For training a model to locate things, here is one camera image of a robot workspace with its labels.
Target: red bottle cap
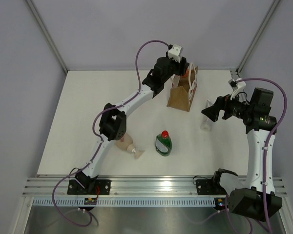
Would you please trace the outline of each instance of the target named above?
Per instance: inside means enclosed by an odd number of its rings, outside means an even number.
[[[167,138],[167,137],[169,137],[169,134],[168,134],[168,131],[163,131],[162,132],[162,138]]]

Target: gray wall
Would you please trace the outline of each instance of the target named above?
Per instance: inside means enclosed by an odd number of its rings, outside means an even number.
[[[288,95],[288,111],[280,125],[273,150],[274,174],[281,176],[293,205],[293,0],[281,2],[267,31],[242,72],[244,78],[261,77],[276,81]],[[262,82],[248,84],[262,86]],[[275,90],[272,114],[279,117],[282,95]]]
[[[0,0],[0,234],[37,171],[65,76],[22,0]]]
[[[151,39],[185,48],[200,68],[236,68],[272,0],[34,0],[70,70],[134,69]],[[165,52],[150,45],[140,68]]]

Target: bottle label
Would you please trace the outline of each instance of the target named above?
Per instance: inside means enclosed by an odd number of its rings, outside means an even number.
[[[161,151],[163,153],[167,153],[168,152],[168,148],[162,142],[160,142],[158,139],[156,139],[155,145],[156,145],[156,148],[159,151]]]

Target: white tabletop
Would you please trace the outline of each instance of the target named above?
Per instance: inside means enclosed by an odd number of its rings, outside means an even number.
[[[144,79],[148,71],[141,71]],[[199,71],[190,112],[167,107],[170,81],[151,101],[127,119],[127,132],[138,148],[139,159],[113,146],[104,159],[101,175],[212,175],[218,168],[247,174],[248,143],[242,120],[222,120],[210,132],[200,129],[206,100],[232,92],[229,71]],[[90,159],[97,138],[91,127],[105,104],[117,103],[137,89],[135,71],[69,72],[52,123],[38,174],[63,175]],[[155,151],[155,137],[168,130],[173,150],[167,157]]]

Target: beige bottle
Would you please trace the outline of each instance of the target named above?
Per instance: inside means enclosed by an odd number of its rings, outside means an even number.
[[[115,145],[121,150],[134,153],[135,159],[138,159],[144,152],[136,148],[136,146],[133,144],[131,136],[128,133],[125,133],[125,135],[120,140],[117,140]]]

